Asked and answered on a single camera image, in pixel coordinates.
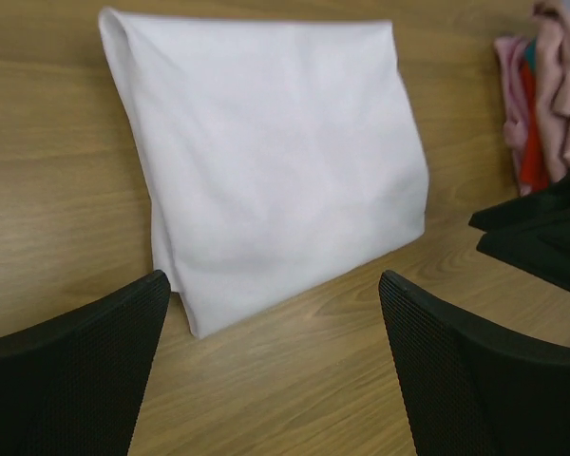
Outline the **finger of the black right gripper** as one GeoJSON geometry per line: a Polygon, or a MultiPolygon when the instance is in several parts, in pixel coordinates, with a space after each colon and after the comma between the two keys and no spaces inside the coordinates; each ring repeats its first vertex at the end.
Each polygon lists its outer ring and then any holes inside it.
{"type": "Polygon", "coordinates": [[[488,231],[477,250],[570,292],[570,208],[488,231]]]}
{"type": "Polygon", "coordinates": [[[489,232],[570,208],[570,174],[547,188],[474,213],[469,225],[489,232]]]}

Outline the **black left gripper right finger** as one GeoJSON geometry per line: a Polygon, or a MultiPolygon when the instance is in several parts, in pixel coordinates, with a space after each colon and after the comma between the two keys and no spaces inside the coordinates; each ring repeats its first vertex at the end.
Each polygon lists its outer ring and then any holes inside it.
{"type": "Polygon", "coordinates": [[[393,271],[379,281],[419,455],[570,455],[570,348],[514,332],[393,271]]]}

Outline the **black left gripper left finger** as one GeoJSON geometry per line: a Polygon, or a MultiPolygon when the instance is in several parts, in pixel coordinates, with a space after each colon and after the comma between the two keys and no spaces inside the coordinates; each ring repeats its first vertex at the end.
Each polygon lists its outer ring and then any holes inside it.
{"type": "Polygon", "coordinates": [[[127,454],[170,292],[155,271],[0,337],[0,455],[127,454]]]}

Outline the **white t shirt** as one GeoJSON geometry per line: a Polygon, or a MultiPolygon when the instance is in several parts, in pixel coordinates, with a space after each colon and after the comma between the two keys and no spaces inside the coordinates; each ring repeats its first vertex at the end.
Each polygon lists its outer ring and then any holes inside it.
{"type": "Polygon", "coordinates": [[[105,8],[153,263],[217,333],[420,237],[428,166],[389,20],[105,8]]]}

